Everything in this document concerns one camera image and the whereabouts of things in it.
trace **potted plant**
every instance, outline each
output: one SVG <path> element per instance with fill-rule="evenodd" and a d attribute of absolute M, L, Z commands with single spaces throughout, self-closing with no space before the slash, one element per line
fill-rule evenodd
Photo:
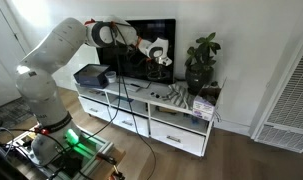
<path fill-rule="evenodd" d="M 214 69 L 212 65 L 216 63 L 213 56 L 210 56 L 211 51 L 217 54 L 217 50 L 221 47 L 218 43 L 212 42 L 215 37 L 215 32 L 208 37 L 201 37 L 196 40 L 200 45 L 198 48 L 190 47 L 187 51 L 190 56 L 185 62 L 187 67 L 185 78 L 189 86 L 189 93 L 196 95 L 204 84 L 210 84 L 212 81 Z"/>

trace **white tv stand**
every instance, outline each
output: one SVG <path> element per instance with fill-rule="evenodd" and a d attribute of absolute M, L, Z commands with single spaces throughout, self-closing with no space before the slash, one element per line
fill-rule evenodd
<path fill-rule="evenodd" d="M 110 121 L 114 117 L 118 105 L 118 86 L 118 83 L 113 83 L 104 89 L 94 89 L 76 84 L 84 111 Z M 124 85 L 120 84 L 120 87 L 120 96 L 125 98 Z M 167 85 L 151 83 L 148 89 L 140 89 L 138 92 L 128 91 L 129 98 L 133 99 L 131 106 L 139 134 L 197 156 L 204 156 L 213 121 L 198 120 L 194 122 L 190 118 L 191 110 L 177 107 L 170 100 L 164 101 L 151 97 L 151 92 L 166 95 L 169 88 Z M 160 112 L 156 106 L 173 109 L 178 113 Z M 112 123 L 136 132 L 127 101 L 120 100 L 118 115 Z"/>

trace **television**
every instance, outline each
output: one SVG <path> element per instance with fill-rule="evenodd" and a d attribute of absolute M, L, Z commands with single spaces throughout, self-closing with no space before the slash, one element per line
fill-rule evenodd
<path fill-rule="evenodd" d="M 119 49 L 114 46 L 97 48 L 100 64 L 110 65 L 111 69 L 119 74 L 116 57 L 118 53 L 122 76 L 172 84 L 174 78 L 175 19 L 127 20 L 127 22 L 136 29 L 137 35 L 142 39 L 150 42 L 154 42 L 158 37 L 168 39 L 167 55 L 172 60 L 172 64 L 163 66 L 157 64 L 155 60 L 147 61 L 147 56 L 138 49 L 130 49 L 125 45 L 119 45 Z"/>

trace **plant pot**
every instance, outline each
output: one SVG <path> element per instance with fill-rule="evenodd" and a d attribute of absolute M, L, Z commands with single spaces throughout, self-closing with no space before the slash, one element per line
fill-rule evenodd
<path fill-rule="evenodd" d="M 213 78 L 214 69 L 210 67 L 208 71 L 191 71 L 191 67 L 188 67 L 185 71 L 185 79 L 189 86 L 189 93 L 197 95 L 203 85 L 210 85 Z"/>

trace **air vent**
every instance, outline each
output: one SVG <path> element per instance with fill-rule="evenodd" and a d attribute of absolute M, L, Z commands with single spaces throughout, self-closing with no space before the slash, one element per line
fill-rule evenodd
<path fill-rule="evenodd" d="M 303 149 L 303 134 L 280 130 L 267 125 L 263 127 L 258 136 L 258 141 L 297 151 Z"/>
<path fill-rule="evenodd" d="M 267 122 L 303 129 L 303 56 Z"/>

